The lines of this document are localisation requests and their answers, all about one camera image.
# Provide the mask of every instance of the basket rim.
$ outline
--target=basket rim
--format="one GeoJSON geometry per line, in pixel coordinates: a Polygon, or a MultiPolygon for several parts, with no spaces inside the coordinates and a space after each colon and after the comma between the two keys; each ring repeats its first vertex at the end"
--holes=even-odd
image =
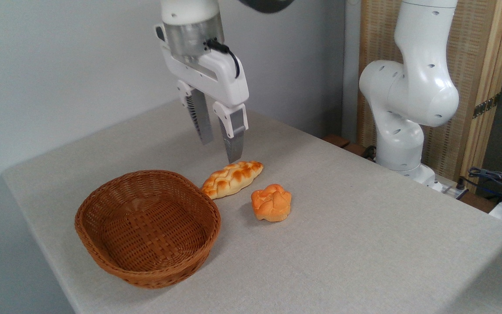
{"type": "Polygon", "coordinates": [[[90,256],[92,256],[92,258],[96,261],[97,264],[100,265],[100,263],[102,263],[103,266],[105,266],[105,268],[103,267],[104,270],[106,270],[107,272],[113,271],[113,273],[118,273],[118,274],[131,274],[131,275],[141,275],[141,276],[148,276],[148,275],[160,274],[160,273],[181,272],[181,271],[185,270],[188,266],[195,264],[195,262],[198,262],[202,258],[203,252],[207,252],[207,255],[210,252],[210,249],[212,248],[213,244],[215,243],[216,238],[218,237],[218,234],[220,233],[220,226],[221,226],[220,211],[218,210],[216,203],[208,195],[206,195],[203,191],[201,191],[201,189],[199,189],[196,185],[194,185],[193,182],[189,181],[189,179],[180,175],[179,173],[176,173],[173,171],[159,170],[159,169],[132,171],[129,173],[125,173],[119,177],[116,177],[116,178],[100,185],[100,187],[98,187],[96,190],[92,191],[92,193],[90,193],[90,195],[88,195],[88,197],[86,197],[86,199],[84,199],[84,201],[82,202],[82,204],[78,208],[77,213],[75,215],[75,230],[78,233],[78,236],[80,237],[80,240],[81,240],[82,244],[85,246],[85,248],[87,245],[90,246],[90,249],[89,248],[86,248],[86,249],[88,250],[88,253],[90,254],[90,256]],[[113,183],[116,183],[117,181],[121,181],[121,180],[125,179],[126,177],[132,177],[132,176],[147,174],[147,173],[167,174],[167,175],[179,180],[185,186],[189,187],[190,190],[195,191],[197,193],[197,195],[203,201],[205,201],[209,206],[212,207],[213,213],[215,214],[215,216],[217,216],[217,219],[215,219],[215,221],[216,221],[215,228],[213,228],[211,234],[205,240],[205,243],[203,244],[203,246],[201,246],[199,249],[197,249],[197,251],[195,251],[195,253],[192,254],[191,256],[188,256],[187,258],[181,260],[180,262],[178,262],[174,266],[168,266],[168,267],[162,268],[160,270],[148,270],[145,272],[136,272],[134,270],[125,270],[123,268],[114,266],[107,259],[103,258],[102,252],[94,245],[94,241],[86,232],[86,229],[85,229],[84,223],[83,223],[84,221],[82,218],[82,216],[83,216],[82,214],[84,213],[84,210],[82,210],[82,209],[88,208],[88,205],[92,201],[94,201],[94,199],[95,199],[94,197],[96,195],[99,195],[100,193],[103,193],[103,191],[105,191],[105,189],[108,185],[112,185],[113,183]]]}

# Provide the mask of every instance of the bread roll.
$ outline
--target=bread roll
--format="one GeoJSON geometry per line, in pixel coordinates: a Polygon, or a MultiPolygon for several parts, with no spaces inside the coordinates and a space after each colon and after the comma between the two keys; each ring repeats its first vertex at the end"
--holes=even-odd
{"type": "Polygon", "coordinates": [[[257,161],[240,161],[213,172],[203,183],[201,190],[211,199],[238,193],[250,185],[253,179],[263,171],[263,164],[257,161]]]}
{"type": "Polygon", "coordinates": [[[251,194],[251,205],[257,219],[268,221],[282,221],[288,217],[292,194],[284,191],[279,184],[271,184],[264,190],[257,190],[251,194]]]}

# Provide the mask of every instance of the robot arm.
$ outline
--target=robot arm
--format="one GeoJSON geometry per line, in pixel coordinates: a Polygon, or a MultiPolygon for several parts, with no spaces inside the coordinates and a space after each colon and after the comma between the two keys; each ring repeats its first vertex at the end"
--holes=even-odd
{"type": "Polygon", "coordinates": [[[419,124],[443,125],[458,107],[446,61],[455,8],[456,0],[403,0],[394,40],[404,64],[373,61],[359,81],[377,128],[377,163],[429,186],[434,172],[421,164],[419,124]]]}
{"type": "MultiPolygon", "coordinates": [[[[213,140],[205,94],[215,99],[227,157],[233,163],[243,152],[243,133],[249,129],[244,102],[249,98],[240,60],[224,45],[217,0],[161,0],[162,22],[156,34],[177,89],[203,144],[213,140]]],[[[273,13],[293,0],[241,0],[260,12],[273,13]]]]}

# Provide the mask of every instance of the metal hinge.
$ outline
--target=metal hinge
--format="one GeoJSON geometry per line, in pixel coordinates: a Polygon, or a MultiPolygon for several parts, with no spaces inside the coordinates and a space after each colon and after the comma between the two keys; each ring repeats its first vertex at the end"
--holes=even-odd
{"type": "Polygon", "coordinates": [[[472,116],[473,119],[476,119],[478,116],[483,115],[486,111],[490,111],[493,107],[495,107],[499,99],[501,98],[501,93],[498,93],[497,95],[491,97],[490,99],[480,103],[480,105],[477,105],[474,108],[474,115],[472,116]]]}

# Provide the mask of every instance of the brown woven basket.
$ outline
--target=brown woven basket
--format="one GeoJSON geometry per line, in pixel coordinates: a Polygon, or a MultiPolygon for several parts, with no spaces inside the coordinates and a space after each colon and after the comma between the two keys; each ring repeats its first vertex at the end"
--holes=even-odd
{"type": "Polygon", "coordinates": [[[202,266],[218,236],[220,213],[185,177],[136,171],[92,192],[76,213],[75,230],[106,272],[155,289],[202,266]]]}

